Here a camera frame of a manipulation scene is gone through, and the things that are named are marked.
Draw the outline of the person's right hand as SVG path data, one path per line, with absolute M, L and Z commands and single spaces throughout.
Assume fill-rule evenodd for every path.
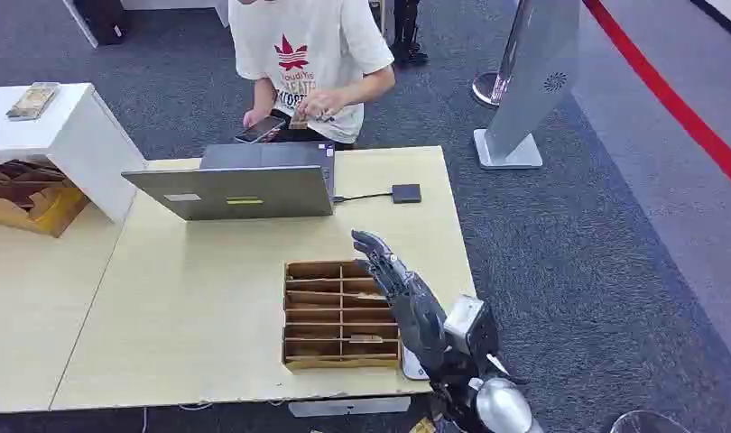
M 243 127 L 250 128 L 261 122 L 272 112 L 271 108 L 256 106 L 245 112 L 243 117 Z

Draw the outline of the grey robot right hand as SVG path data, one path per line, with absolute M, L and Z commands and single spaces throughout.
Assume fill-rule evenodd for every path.
M 358 263 L 376 282 L 389 304 L 403 345 L 417 358 L 431 382 L 440 382 L 446 368 L 449 342 L 445 311 L 429 286 L 377 235 L 351 232 L 354 248 L 365 256 Z

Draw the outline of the person's left hand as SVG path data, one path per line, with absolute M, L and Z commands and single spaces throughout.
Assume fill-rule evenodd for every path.
M 345 89 L 316 89 L 296 106 L 295 114 L 303 119 L 324 122 L 346 106 L 347 101 Z

